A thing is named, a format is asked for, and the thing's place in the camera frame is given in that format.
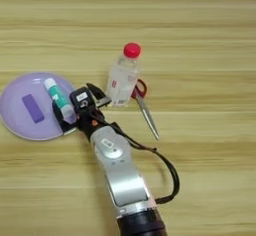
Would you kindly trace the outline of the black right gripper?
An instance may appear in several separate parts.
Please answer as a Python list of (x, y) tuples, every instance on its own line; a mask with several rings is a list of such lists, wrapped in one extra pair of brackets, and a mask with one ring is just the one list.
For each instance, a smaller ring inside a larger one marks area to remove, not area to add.
[(103, 125), (104, 115), (100, 108), (107, 106), (111, 99), (96, 85), (87, 83), (90, 97), (78, 101), (71, 97), (74, 111), (65, 117), (55, 101), (52, 102), (53, 113), (64, 135), (74, 132), (76, 129), (90, 137), (94, 131)]

